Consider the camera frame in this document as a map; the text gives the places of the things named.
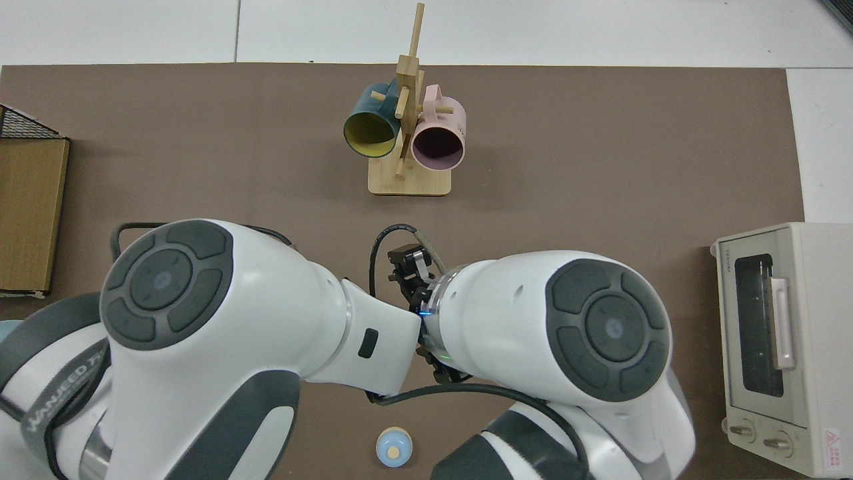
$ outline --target oven door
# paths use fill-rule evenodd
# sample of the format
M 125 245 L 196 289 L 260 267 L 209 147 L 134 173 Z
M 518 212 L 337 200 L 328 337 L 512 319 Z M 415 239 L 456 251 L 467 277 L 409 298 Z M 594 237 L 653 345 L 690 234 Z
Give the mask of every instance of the oven door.
M 790 228 L 720 242 L 732 407 L 807 428 Z

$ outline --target warning label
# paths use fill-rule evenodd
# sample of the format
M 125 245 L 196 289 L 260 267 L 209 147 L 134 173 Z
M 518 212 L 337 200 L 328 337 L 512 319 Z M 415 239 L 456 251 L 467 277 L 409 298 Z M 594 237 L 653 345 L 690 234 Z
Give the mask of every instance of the warning label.
M 838 429 L 823 429 L 823 459 L 827 470 L 842 470 L 841 437 Z

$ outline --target toaster oven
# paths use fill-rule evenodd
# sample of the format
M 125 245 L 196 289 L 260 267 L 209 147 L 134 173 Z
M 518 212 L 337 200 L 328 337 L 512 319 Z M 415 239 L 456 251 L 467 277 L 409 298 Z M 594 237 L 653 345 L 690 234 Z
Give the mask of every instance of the toaster oven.
M 853 477 L 853 225 L 717 240 L 723 428 L 809 477 Z

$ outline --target wooden base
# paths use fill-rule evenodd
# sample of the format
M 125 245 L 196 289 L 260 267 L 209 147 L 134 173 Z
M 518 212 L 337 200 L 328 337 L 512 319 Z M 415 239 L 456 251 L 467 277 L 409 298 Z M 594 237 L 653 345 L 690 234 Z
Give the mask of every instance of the wooden base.
M 450 170 L 429 170 L 422 167 L 411 155 L 401 159 L 404 143 L 398 138 L 390 154 L 368 159 L 370 193 L 410 196 L 442 196 L 450 193 Z

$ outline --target oven window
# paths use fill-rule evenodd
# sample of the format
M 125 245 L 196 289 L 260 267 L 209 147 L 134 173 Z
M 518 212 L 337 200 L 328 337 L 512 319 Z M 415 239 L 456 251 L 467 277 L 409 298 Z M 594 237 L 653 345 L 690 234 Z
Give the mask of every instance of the oven window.
M 734 262 L 740 324 L 740 362 L 744 387 L 781 397 L 785 392 L 782 372 L 773 368 L 770 341 L 769 292 L 764 279 L 773 274 L 773 257 L 754 255 Z

